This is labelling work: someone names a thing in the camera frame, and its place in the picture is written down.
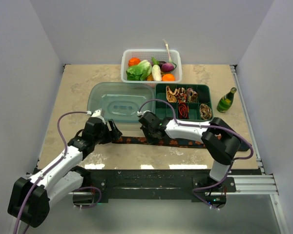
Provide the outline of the dark floral orange tie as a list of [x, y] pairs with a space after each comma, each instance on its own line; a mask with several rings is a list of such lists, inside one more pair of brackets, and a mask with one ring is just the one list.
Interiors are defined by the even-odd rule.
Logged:
[[155, 146], [168, 146], [177, 148], [194, 148], [204, 149], [205, 145], [199, 141], [193, 141], [188, 139], [164, 139], [156, 140], [154, 143], [148, 143], [146, 137], [133, 137], [122, 136], [118, 140], [112, 141], [114, 144], [142, 144], [142, 145], [155, 145]]

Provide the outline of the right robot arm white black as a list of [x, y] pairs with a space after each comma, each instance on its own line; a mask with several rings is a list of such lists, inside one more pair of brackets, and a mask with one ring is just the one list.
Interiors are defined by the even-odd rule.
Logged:
[[242, 140], [222, 119], [215, 118], [206, 122], [174, 120], [166, 117], [159, 119], [153, 112], [138, 112], [138, 121], [148, 143], [171, 140], [198, 141], [205, 145], [214, 162], [209, 173], [208, 187], [220, 191], [225, 186], [228, 172]]

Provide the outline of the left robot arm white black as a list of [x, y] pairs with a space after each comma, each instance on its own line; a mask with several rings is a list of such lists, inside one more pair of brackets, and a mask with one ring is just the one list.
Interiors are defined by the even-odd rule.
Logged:
[[75, 189], [87, 191], [91, 187], [90, 177], [72, 168], [92, 153], [96, 145], [111, 143], [121, 136], [113, 120], [90, 117], [51, 163], [30, 178], [20, 177], [14, 183], [7, 212], [18, 221], [38, 227], [52, 205], [66, 193]]

